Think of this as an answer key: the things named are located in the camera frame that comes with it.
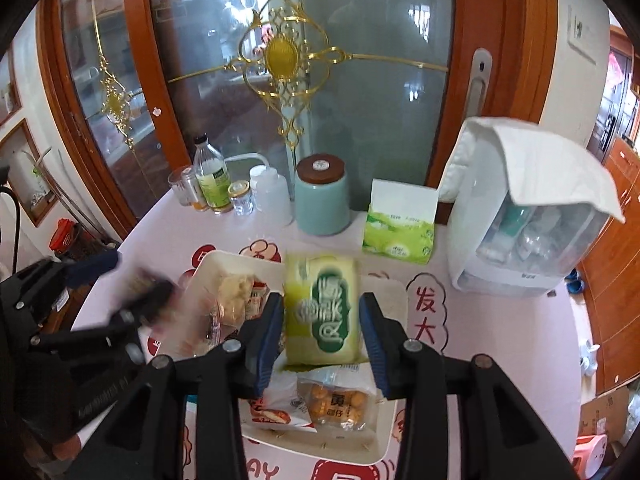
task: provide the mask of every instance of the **table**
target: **table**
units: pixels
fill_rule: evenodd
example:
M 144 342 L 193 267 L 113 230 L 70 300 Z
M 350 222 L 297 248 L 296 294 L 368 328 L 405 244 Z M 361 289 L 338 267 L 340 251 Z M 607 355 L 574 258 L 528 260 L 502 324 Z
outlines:
M 408 335 L 444 355 L 469 360 L 491 355 L 520 389 L 548 426 L 567 456 L 572 456 L 580 417 L 580 357 L 578 336 L 566 287 L 556 297 L 514 300 L 463 294 L 450 284 L 447 271 L 446 227 L 437 226 L 434 253 L 426 266 L 365 254 L 361 250 L 366 215 L 353 214 L 351 225 L 332 237 L 312 237 L 295 223 L 265 229 L 260 213 L 245 218 L 233 214 L 217 217 L 182 207 L 169 192 L 142 219 L 120 248 L 120 267 L 95 284 L 80 310 L 74 329 L 108 321 L 118 308 L 122 277 L 143 266 L 177 281 L 193 272 L 209 251 L 222 250 L 248 257 L 281 261 L 287 251 L 350 254 L 363 274 L 398 280 L 409 295 Z M 146 357 L 158 350 L 157 342 L 142 332 Z M 460 478 L 459 429 L 455 399 L 449 399 L 450 478 Z M 402 406 L 386 456 L 372 466 L 353 466 L 299 456 L 244 439 L 250 478 L 264 480 L 331 480 L 335 474 L 362 480 L 390 480 L 394 476 L 401 438 Z M 79 431 L 82 445 L 99 420 Z M 185 480 L 193 480 L 193 457 Z

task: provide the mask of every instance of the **pink tablecloth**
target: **pink tablecloth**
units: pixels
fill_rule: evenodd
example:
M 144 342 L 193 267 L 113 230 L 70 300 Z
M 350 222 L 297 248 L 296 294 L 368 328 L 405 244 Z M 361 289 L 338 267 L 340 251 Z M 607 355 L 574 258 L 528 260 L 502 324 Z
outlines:
M 75 329 L 102 324 L 117 309 L 122 276 L 143 266 L 172 280 L 194 269 L 211 250 L 280 261 L 287 251 L 333 251 L 356 256 L 363 273 L 398 280 L 409 294 L 409 336 L 443 352 L 470 359 L 491 355 L 524 394 L 551 430 L 567 456 L 575 447 L 580 416 L 578 336 L 564 285 L 557 296 L 512 300 L 462 294 L 450 285 L 447 273 L 446 228 L 436 228 L 434 254 L 426 266 L 398 262 L 362 253 L 365 215 L 354 216 L 351 226 L 333 237 L 311 237 L 295 224 L 266 230 L 259 214 L 238 218 L 181 207 L 168 193 L 124 241 L 120 268 L 95 284 L 82 307 Z M 157 350 L 143 333 L 147 358 Z M 396 469 L 402 431 L 399 413 L 394 437 L 383 460 L 373 466 L 351 466 L 319 461 L 245 440 L 250 478 L 264 480 L 331 480 L 335 475 L 362 480 L 390 480 Z M 460 478 L 459 431 L 452 416 L 450 478 Z M 97 422 L 79 432 L 82 445 Z M 186 443 L 189 449 L 192 442 Z M 193 480 L 193 453 L 185 480 Z

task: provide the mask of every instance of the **gold jar lid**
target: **gold jar lid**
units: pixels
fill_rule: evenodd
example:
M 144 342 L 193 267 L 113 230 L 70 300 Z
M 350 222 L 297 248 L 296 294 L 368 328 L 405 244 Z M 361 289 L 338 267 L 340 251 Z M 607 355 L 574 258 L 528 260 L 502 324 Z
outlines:
M 231 198 L 240 198 L 241 196 L 249 193 L 250 189 L 251 186 L 249 185 L 248 181 L 236 180 L 235 182 L 231 183 L 231 186 L 229 186 L 229 196 Z

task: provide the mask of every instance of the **green snack package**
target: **green snack package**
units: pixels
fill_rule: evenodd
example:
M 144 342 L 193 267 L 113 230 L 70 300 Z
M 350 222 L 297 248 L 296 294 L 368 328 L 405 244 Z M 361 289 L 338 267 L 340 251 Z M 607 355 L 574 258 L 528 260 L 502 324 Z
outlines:
M 433 251 L 432 223 L 401 221 L 369 211 L 362 249 L 413 264 L 426 264 Z
M 360 357 L 356 261 L 287 256 L 284 285 L 289 365 L 350 364 Z

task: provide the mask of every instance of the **teal canister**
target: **teal canister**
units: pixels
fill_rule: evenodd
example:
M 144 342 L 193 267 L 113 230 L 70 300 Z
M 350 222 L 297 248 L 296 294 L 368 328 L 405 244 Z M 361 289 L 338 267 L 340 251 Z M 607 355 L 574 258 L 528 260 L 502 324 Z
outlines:
M 295 192 L 300 230 L 314 236 L 329 236 L 349 225 L 349 188 L 340 158 L 319 153 L 301 160 Z

